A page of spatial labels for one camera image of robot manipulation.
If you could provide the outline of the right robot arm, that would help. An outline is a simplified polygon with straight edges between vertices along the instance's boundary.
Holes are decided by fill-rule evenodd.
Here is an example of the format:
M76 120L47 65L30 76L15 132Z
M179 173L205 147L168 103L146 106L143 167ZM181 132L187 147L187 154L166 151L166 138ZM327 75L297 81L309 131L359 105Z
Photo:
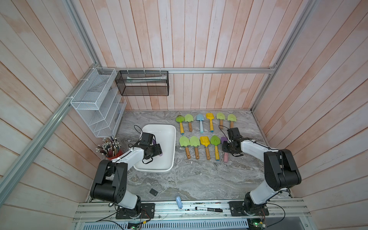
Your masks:
M249 138L244 138L239 129L227 130L228 140L222 145L224 152L234 157L243 156L245 153L258 158L264 163L264 181L254 190L248 192L244 201L238 205L231 204L232 215L258 215L266 214L266 203L279 192L287 191L302 182L302 177L294 160L293 154L288 149L274 149L260 144Z

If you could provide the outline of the narrow green trowel wooden handle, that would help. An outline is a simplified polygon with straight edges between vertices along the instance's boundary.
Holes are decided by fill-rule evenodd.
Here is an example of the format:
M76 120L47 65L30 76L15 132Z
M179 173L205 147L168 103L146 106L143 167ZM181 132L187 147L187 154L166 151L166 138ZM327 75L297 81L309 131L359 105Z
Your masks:
M198 160L199 159L199 151L198 151L198 147L200 146L200 140L198 137L192 136L190 138L190 145L192 147L194 147L195 150L195 158Z

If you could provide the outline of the light green shovel wide blade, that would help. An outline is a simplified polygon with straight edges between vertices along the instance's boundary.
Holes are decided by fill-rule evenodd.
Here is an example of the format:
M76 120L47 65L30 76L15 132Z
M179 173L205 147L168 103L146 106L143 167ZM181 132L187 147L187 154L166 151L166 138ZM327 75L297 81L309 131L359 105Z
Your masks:
M185 148L187 158L191 159L191 155L190 155L189 148L188 148L188 146L190 145L189 139L185 136L182 136L179 139L179 143L180 143L181 147Z

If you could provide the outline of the olive green pointed shovel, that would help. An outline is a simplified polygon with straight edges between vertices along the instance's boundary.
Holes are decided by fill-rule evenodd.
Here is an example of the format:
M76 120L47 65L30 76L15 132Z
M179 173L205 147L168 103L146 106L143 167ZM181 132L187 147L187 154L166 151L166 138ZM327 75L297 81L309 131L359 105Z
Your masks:
M185 122L188 123L188 128L189 128L189 131L192 132L193 131L193 128L192 128L192 122L194 121L194 118L191 114L186 114L185 115Z

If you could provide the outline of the green shovel yellow blue handle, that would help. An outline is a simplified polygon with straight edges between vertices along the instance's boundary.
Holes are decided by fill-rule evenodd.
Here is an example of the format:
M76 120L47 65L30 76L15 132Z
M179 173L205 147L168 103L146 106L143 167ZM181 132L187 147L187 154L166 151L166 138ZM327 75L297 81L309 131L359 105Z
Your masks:
M219 161L220 157L219 157L218 145L221 144L220 138L218 136L214 135L214 136L211 137L210 143L215 146L215 160Z

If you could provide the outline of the light blue shovel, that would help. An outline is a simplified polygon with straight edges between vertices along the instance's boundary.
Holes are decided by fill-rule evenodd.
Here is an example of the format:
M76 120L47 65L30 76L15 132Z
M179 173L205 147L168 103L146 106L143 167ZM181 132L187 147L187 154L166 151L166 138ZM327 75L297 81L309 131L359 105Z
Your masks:
M202 114L198 114L196 116L196 120L199 121L200 133L204 133L204 128L203 128L203 121L205 120L204 116Z

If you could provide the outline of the light green shovel wooden handle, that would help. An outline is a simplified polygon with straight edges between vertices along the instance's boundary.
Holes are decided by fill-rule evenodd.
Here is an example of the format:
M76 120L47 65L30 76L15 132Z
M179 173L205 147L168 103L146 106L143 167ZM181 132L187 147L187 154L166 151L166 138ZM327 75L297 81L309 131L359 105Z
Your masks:
M225 120L225 115L222 112L216 114L216 119L219 120L219 128L223 129L223 121Z

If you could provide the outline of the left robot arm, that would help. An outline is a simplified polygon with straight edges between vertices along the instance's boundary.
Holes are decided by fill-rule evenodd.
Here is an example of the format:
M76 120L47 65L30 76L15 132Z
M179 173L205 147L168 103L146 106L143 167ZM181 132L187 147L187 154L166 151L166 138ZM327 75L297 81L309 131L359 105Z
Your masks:
M130 218L139 217L141 198L127 190L127 172L137 162L146 160L145 163L150 164L154 157L162 153L155 135L143 132L127 152L112 161L102 160L99 163L90 190L91 198L119 206Z

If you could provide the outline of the green spade wooden handle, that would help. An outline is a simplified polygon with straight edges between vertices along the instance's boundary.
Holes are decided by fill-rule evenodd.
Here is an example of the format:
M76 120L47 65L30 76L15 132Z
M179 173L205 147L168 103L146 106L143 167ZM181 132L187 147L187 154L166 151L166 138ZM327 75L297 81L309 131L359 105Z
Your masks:
M237 117L234 114L229 114L227 120L230 121L230 128L234 128L234 124L237 121Z

